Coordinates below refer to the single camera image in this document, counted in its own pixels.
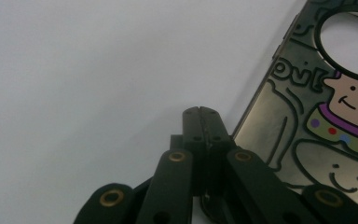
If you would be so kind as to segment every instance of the cartoon face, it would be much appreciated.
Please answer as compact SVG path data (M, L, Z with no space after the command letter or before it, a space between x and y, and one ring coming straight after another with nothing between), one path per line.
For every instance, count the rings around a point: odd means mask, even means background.
M334 89L330 110L338 117L358 126L358 80L344 74L328 78L324 83Z
M295 157L298 166L312 182L335 187L358 203L358 159L311 141L298 144Z

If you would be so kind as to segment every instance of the colorful dots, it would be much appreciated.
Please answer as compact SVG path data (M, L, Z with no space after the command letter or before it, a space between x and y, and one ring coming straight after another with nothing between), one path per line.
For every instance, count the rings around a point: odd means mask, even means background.
M343 141L346 144L348 144L351 141L350 137L347 136L346 134L340 135L339 140Z
M328 129L328 132L329 132L330 134L336 134L336 133L337 133L337 129L335 129L335 128L329 128L329 129Z
M310 121L310 126L312 126L312 128L317 128L319 125L321 125L321 122L318 119L313 119Z

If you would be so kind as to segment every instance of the brass rivet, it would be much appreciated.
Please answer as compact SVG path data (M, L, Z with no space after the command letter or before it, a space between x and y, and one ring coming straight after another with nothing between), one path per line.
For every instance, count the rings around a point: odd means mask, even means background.
M334 199L334 201L326 199L324 195ZM315 197L319 202L332 207L340 207L342 206L342 204L344 204L342 199L338 195L336 195L336 193L333 193L327 189L319 189L315 192Z
M173 152L168 158L170 159L170 161L184 161L185 157L186 155L183 152Z
M252 159L252 155L246 152L237 152L235 153L235 159L237 161L249 161Z
M116 196L114 200L108 199L109 196ZM111 189L105 192L100 198L100 204L105 207L112 207L118 205L123 201L124 193L119 189Z

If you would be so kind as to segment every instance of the cartoon illustration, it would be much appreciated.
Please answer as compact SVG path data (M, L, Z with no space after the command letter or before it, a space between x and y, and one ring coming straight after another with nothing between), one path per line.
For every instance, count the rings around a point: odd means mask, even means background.
M267 81L260 97L262 103L254 105L243 123L237 144L257 152L257 155L274 170L282 168L280 160L289 148L298 126L295 108L276 91L273 81Z
M335 187L358 203L358 158L312 140L300 141L294 157L311 182Z
M329 102L317 105L307 127L323 139L343 142L358 153L358 79L337 72L324 84L334 89L334 95Z

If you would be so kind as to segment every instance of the camera cutout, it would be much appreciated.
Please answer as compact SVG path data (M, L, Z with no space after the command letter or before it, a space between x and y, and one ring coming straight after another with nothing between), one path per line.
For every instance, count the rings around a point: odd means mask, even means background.
M328 18L320 33L325 53L335 63L358 74L358 13L340 12Z

